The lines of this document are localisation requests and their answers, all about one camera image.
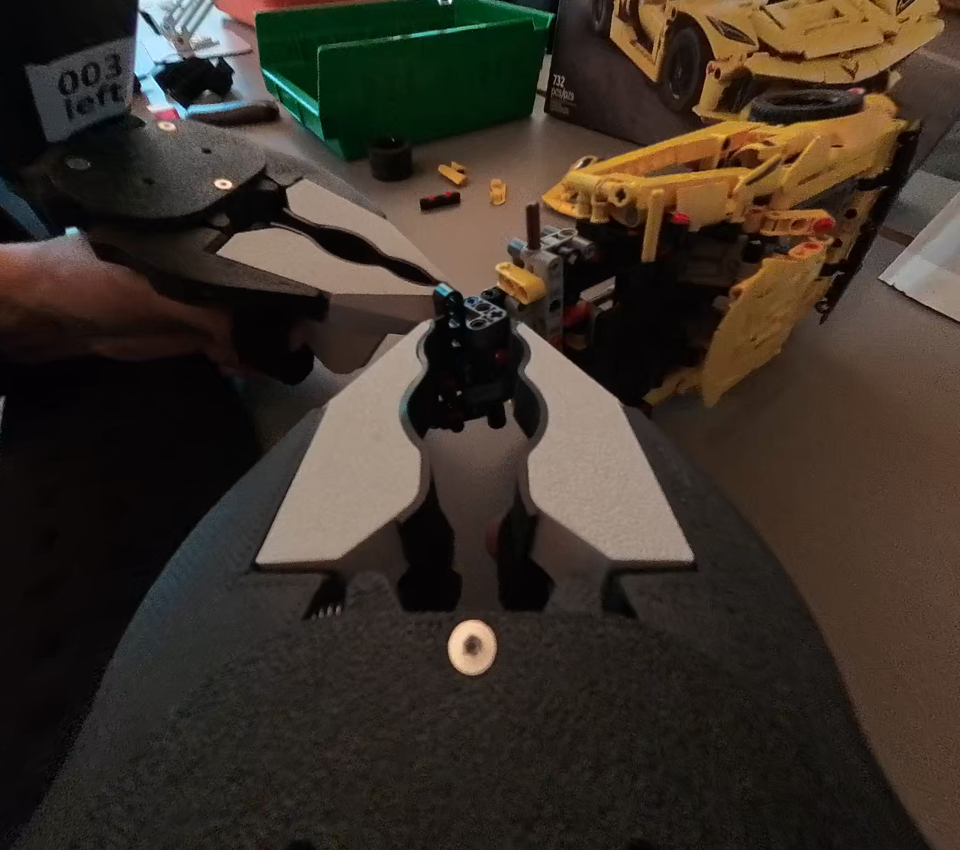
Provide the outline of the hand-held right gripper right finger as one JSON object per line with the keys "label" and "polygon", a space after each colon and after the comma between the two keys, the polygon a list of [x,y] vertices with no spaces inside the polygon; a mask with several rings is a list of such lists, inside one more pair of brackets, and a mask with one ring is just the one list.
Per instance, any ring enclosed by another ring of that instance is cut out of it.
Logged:
{"label": "hand-held right gripper right finger", "polygon": [[623,575],[695,569],[621,402],[533,330],[513,334],[512,413],[525,444],[497,532],[502,606],[540,611],[568,585],[604,599]]}

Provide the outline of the green plastic bin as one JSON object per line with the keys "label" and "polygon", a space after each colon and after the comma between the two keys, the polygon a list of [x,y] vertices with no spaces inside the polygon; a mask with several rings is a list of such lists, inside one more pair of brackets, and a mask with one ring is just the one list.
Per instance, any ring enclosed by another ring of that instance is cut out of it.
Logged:
{"label": "green plastic bin", "polygon": [[554,16],[496,0],[371,0],[255,17],[266,88],[342,160],[528,117]]}

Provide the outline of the black toy tyre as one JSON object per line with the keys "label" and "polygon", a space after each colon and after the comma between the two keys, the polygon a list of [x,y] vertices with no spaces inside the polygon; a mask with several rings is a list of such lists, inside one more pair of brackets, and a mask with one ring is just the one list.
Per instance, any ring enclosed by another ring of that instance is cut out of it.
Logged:
{"label": "black toy tyre", "polygon": [[413,176],[413,147],[409,140],[381,136],[372,140],[367,148],[369,170],[376,181],[400,183]]}

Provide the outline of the yellow toy brick car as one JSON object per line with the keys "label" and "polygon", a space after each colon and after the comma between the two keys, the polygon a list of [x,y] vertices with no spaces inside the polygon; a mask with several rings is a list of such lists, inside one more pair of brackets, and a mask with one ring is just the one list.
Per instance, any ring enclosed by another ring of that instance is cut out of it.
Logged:
{"label": "yellow toy brick car", "polygon": [[495,295],[621,402],[714,406],[826,321],[909,177],[923,124],[886,95],[786,90],[576,161],[512,240]]}

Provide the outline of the black dimpled mat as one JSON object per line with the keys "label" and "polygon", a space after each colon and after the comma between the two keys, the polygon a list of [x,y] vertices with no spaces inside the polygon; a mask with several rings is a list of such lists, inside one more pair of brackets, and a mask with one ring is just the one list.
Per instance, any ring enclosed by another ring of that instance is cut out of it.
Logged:
{"label": "black dimpled mat", "polygon": [[198,360],[10,372],[2,422],[2,748],[97,697],[170,707],[330,588],[255,555],[321,406],[267,412]]}

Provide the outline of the white car instruction booklet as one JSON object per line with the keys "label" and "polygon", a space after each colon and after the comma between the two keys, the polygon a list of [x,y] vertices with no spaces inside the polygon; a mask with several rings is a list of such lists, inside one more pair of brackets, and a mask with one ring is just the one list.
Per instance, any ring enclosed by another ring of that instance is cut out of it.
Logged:
{"label": "white car instruction booklet", "polygon": [[913,302],[959,323],[959,197],[955,196],[881,273]]}

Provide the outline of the dark car set box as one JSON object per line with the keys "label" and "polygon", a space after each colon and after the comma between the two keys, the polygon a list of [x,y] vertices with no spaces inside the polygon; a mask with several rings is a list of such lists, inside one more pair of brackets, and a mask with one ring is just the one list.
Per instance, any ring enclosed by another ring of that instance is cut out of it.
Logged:
{"label": "dark car set box", "polygon": [[546,112],[639,144],[765,93],[862,89],[921,123],[958,115],[958,0],[559,0]]}

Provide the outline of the black grey brick assembly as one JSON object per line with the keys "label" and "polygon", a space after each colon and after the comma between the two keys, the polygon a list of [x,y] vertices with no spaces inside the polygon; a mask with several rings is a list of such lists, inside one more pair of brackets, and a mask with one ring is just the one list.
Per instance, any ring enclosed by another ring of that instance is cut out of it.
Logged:
{"label": "black grey brick assembly", "polygon": [[406,400],[414,433],[460,433],[477,420],[503,428],[521,360],[505,294],[489,288],[466,296],[442,282],[432,300],[434,319],[416,346],[422,372]]}

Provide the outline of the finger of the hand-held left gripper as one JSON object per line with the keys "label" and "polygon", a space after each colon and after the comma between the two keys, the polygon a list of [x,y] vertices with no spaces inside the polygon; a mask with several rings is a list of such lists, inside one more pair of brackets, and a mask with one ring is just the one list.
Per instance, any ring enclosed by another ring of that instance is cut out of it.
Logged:
{"label": "finger of the hand-held left gripper", "polygon": [[402,336],[434,313],[436,278],[414,270],[410,279],[382,262],[346,260],[290,229],[234,235],[217,256],[318,291],[327,311],[322,318],[305,317],[305,339],[333,374],[361,369],[385,337]]}
{"label": "finger of the hand-held left gripper", "polygon": [[448,280],[393,223],[368,208],[308,180],[287,187],[285,200],[290,226],[333,256],[421,286]]}

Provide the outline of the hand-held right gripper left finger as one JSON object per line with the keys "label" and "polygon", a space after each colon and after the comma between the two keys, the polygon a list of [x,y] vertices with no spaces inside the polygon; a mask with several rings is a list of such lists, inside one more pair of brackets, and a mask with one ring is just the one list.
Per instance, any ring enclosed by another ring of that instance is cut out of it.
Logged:
{"label": "hand-held right gripper left finger", "polygon": [[426,378],[423,347],[433,328],[432,321],[415,326],[321,410],[257,569],[316,571],[343,585],[375,572],[410,611],[456,607],[453,532],[408,412]]}

